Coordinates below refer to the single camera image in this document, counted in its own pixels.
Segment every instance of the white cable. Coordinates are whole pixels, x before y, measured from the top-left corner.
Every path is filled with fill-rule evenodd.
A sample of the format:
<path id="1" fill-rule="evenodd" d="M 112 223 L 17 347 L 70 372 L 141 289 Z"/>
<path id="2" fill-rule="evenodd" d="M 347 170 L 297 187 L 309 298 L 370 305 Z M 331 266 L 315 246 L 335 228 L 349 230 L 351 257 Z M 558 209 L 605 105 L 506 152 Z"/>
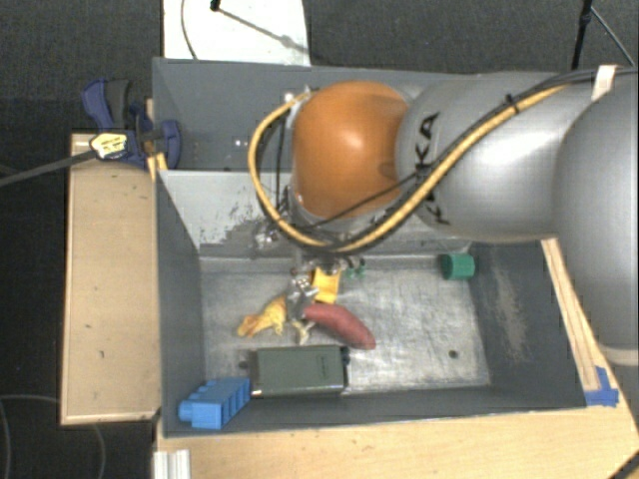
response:
<path id="1" fill-rule="evenodd" d="M 55 397 L 49 397 L 46 395 L 35 395 L 35 394 L 10 394 L 10 395 L 0 395 L 0 419 L 2 420 L 2 430 L 5 436 L 5 449 L 7 453 L 7 461 L 5 464 L 5 472 L 4 479 L 9 479 L 9 475 L 11 473 L 11 432 L 9 431 L 9 422 L 7 420 L 7 414 L 4 410 L 4 406 L 2 401 L 21 401 L 21 400 L 29 400 L 29 401 L 44 401 L 53 404 L 59 404 L 60 401 Z M 102 436 L 102 431 L 96 424 L 92 424 L 91 428 L 95 431 L 96 436 L 98 438 L 98 443 L 100 445 L 100 471 L 98 472 L 98 479 L 102 479 L 104 477 L 104 470 L 107 466 L 107 446 L 104 442 L 104 437 Z"/>

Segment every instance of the metal bracket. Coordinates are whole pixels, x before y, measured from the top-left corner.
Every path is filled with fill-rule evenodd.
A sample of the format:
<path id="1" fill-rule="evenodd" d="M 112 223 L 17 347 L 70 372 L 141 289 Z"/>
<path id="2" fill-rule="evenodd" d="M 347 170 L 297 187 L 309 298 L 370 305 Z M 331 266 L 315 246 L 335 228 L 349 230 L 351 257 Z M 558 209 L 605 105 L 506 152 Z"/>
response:
<path id="1" fill-rule="evenodd" d="M 153 453 L 154 479 L 191 479 L 191 451 Z"/>

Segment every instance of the blue clamp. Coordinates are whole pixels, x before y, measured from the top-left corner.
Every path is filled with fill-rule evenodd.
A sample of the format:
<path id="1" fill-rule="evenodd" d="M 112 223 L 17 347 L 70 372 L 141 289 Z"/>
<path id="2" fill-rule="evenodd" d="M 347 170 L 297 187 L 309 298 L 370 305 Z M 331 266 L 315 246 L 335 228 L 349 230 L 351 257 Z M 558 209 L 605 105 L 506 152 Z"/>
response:
<path id="1" fill-rule="evenodd" d="M 599 390 L 584 392 L 588 406 L 617 406 L 619 402 L 619 390 L 610 387 L 608 373 L 604 367 L 595 366 L 599 377 Z"/>
<path id="2" fill-rule="evenodd" d="M 214 379 L 180 403 L 178 417 L 194 428 L 222 429 L 250 398 L 248 378 Z"/>
<path id="3" fill-rule="evenodd" d="M 156 150 L 166 154 L 167 166 L 174 169 L 180 161 L 182 149 L 178 122 L 164 121 L 160 130 L 154 130 L 153 121 L 139 102 L 129 105 L 130 119 L 127 120 L 125 109 L 128 90 L 127 80 L 108 82 L 105 78 L 99 78 L 82 91 L 82 104 L 89 117 L 96 122 L 100 133 L 117 130 L 126 135 L 126 154 L 118 156 L 117 161 L 146 169 L 149 155 L 143 149 L 143 144 L 149 141 L 157 144 L 164 139 L 163 146 Z"/>
<path id="4" fill-rule="evenodd" d="M 107 80 L 98 78 L 90 82 L 82 91 L 82 104 L 85 112 L 98 125 L 98 131 L 106 132 L 115 128 L 111 109 L 106 95 Z"/>

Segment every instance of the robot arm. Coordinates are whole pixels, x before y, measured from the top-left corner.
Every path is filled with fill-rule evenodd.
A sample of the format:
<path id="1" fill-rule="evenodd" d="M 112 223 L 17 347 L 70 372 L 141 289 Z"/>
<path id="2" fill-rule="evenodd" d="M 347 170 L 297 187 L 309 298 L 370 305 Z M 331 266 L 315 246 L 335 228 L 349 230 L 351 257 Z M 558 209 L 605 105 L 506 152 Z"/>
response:
<path id="1" fill-rule="evenodd" d="M 637 72 L 617 70 L 603 96 L 594 77 L 466 76 L 421 94 L 342 82 L 301 95 L 290 221 L 259 182 L 258 195 L 281 231 L 317 254 L 374 246 L 413 213 L 474 241 L 559 237 L 637 417 Z M 295 103 L 256 131 L 253 171 L 262 131 Z"/>

